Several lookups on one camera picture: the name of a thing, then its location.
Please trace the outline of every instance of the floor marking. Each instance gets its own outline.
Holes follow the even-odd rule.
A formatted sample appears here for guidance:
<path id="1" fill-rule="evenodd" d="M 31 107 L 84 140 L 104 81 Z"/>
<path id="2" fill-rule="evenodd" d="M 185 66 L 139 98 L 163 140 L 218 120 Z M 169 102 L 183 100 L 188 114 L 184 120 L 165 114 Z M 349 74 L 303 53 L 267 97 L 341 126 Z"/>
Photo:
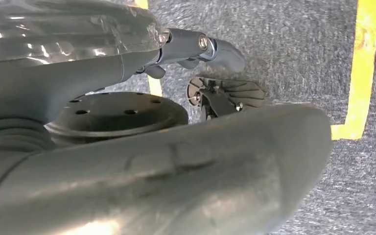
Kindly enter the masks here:
<path id="1" fill-rule="evenodd" d="M 135 0 L 135 3 L 138 7 L 143 9 L 148 9 L 149 4 L 148 0 Z M 162 96 L 162 86 L 159 79 L 152 78 L 148 76 L 149 90 L 152 95 Z"/>
<path id="2" fill-rule="evenodd" d="M 358 0 L 348 112 L 344 125 L 331 127 L 332 139 L 358 140 L 367 122 L 376 55 L 376 0 Z"/>

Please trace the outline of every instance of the circular flange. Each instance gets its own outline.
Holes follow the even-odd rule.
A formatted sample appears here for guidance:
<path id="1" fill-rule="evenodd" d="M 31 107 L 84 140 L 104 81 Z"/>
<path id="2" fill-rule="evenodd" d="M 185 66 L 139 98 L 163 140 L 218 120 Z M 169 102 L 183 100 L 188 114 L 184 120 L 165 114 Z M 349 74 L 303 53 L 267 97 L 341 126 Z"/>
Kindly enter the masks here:
<path id="1" fill-rule="evenodd" d="M 199 91 L 202 88 L 205 88 L 204 79 L 202 77 L 195 77 L 191 79 L 187 86 L 187 98 L 191 105 L 199 106 L 201 99 Z"/>
<path id="2" fill-rule="evenodd" d="M 70 101 L 47 124 L 54 142 L 89 143 L 188 124 L 187 111 L 170 99 L 143 93 L 100 93 Z"/>

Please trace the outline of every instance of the bolt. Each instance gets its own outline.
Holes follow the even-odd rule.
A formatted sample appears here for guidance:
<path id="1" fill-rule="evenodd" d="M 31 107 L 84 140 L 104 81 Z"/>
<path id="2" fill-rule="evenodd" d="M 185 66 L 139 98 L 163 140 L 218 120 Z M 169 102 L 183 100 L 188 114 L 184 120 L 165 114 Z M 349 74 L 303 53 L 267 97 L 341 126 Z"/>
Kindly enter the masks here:
<path id="1" fill-rule="evenodd" d="M 199 92 L 195 93 L 195 100 L 200 101 L 201 94 Z"/>
<path id="2" fill-rule="evenodd" d="M 159 34 L 159 42 L 161 44 L 167 43 L 168 40 L 169 40 L 170 35 L 171 35 L 171 32 L 169 31 L 169 29 L 165 29 L 164 32 L 162 32 L 162 33 Z"/>
<path id="3" fill-rule="evenodd" d="M 240 102 L 240 103 L 236 104 L 236 105 L 235 105 L 235 109 L 236 109 L 237 111 L 239 111 L 239 112 L 240 112 L 241 110 L 243 110 L 243 103 Z"/>
<path id="4" fill-rule="evenodd" d="M 202 50 L 206 50 L 208 47 L 208 38 L 202 34 L 198 37 L 198 45 Z"/>

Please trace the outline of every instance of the black plastic part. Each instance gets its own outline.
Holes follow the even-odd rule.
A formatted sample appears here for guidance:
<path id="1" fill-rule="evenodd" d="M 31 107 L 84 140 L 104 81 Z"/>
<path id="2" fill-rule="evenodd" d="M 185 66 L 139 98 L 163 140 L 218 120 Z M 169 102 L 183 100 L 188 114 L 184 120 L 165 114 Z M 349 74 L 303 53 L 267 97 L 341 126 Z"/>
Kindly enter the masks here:
<path id="1" fill-rule="evenodd" d="M 71 100 L 47 124 L 58 146 L 90 143 L 188 124 L 188 114 L 170 99 L 143 93 L 100 93 Z"/>
<path id="2" fill-rule="evenodd" d="M 207 100 L 207 104 L 217 117 L 236 113 L 235 105 L 224 94 L 212 93 L 206 89 L 200 89 L 201 101 Z"/>
<path id="3" fill-rule="evenodd" d="M 225 68 L 230 72 L 241 72 L 247 64 L 247 60 L 241 52 L 231 43 L 220 39 L 214 39 L 216 46 L 215 59 L 207 64 L 217 69 Z"/>
<path id="4" fill-rule="evenodd" d="M 161 66 L 149 66 L 145 69 L 145 73 L 155 79 L 161 79 L 165 76 L 166 71 Z"/>
<path id="5" fill-rule="evenodd" d="M 191 70 L 191 69 L 197 67 L 197 65 L 199 63 L 200 63 L 199 60 L 184 60 L 184 61 L 178 62 L 178 64 L 180 66 L 182 66 L 183 68 L 188 69 L 188 70 Z"/>

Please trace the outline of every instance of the transparent plastic cover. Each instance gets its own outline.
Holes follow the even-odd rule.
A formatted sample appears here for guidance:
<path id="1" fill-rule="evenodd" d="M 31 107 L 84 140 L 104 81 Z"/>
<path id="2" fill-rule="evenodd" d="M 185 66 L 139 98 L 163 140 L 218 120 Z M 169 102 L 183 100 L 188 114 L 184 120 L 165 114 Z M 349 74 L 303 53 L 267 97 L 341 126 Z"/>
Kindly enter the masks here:
<path id="1" fill-rule="evenodd" d="M 161 48 L 148 11 L 105 0 L 0 0 L 0 61 L 52 64 Z"/>

